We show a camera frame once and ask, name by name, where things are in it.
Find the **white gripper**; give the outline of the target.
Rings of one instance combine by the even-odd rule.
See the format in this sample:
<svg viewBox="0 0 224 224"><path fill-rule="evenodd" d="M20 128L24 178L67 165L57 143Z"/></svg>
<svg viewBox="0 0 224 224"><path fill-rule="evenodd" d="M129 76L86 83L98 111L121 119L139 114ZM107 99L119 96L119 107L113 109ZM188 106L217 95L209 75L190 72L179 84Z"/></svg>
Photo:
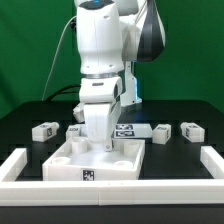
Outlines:
<svg viewBox="0 0 224 224"><path fill-rule="evenodd" d="M106 152L113 150L112 133L121 114L120 77L81 79L80 103L73 110L78 122L86 125L90 143L101 144Z"/></svg>

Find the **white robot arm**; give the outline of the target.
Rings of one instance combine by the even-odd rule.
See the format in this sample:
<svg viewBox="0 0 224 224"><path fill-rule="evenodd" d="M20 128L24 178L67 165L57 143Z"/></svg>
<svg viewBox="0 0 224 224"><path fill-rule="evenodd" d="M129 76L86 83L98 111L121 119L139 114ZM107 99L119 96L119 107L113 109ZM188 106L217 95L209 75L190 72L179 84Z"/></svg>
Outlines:
<svg viewBox="0 0 224 224"><path fill-rule="evenodd" d="M121 114L123 81L130 61L152 61L165 47L156 0L74 0L81 58L83 122L87 139L106 151Z"/></svg>

